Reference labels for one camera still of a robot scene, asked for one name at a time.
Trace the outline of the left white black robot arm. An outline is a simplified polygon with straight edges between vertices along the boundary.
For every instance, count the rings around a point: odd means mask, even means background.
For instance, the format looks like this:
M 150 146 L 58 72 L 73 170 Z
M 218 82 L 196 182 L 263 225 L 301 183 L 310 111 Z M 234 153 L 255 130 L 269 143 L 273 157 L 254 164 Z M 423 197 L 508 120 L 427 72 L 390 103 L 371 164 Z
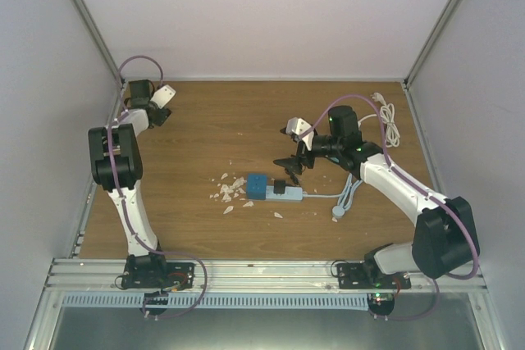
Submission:
M 176 91 L 149 80 L 129 82 L 125 108 L 107 126 L 88 131 L 91 174 L 112 200 L 126 235 L 127 258 L 121 289 L 153 289 L 169 285 L 169 268 L 161 254 L 141 195 L 143 162 L 137 137 L 161 126 L 171 115 L 168 103 Z

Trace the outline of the light blue power strip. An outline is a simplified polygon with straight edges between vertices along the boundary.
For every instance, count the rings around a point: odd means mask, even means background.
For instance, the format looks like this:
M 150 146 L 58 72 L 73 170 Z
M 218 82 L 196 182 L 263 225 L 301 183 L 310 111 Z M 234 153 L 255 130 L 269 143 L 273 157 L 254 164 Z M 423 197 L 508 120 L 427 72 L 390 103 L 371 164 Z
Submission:
M 266 187 L 266 201 L 301 202 L 304 199 L 303 189 L 295 186 L 285 186 L 283 193 L 277 193 L 273 185 Z

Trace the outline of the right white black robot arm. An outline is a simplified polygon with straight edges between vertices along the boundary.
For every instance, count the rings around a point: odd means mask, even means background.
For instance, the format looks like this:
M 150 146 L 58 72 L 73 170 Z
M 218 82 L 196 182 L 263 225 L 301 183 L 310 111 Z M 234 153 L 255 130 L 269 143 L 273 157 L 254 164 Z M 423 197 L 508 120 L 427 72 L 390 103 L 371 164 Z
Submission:
M 316 159 L 326 158 L 393 202 L 413 223 L 413 241 L 387 244 L 371 251 L 364 281 L 380 289 L 393 274 L 418 270 L 431 279 L 443 275 L 470 279 L 478 271 L 480 247 L 470 204 L 448 198 L 397 166 L 385 148 L 363 140 L 358 117 L 349 106 L 327 112 L 329 134 L 319 134 L 302 118 L 291 118 L 281 133 L 296 143 L 294 155 L 276 159 L 294 183 Z

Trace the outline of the blue cube plug adapter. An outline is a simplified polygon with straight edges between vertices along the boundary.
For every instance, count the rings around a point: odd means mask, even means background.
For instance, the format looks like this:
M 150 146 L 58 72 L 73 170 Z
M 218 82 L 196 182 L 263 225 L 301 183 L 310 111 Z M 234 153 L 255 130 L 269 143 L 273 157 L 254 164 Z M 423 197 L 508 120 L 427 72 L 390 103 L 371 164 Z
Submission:
M 267 176 L 264 174 L 248 174 L 245 192 L 249 200 L 265 200 L 267 195 Z

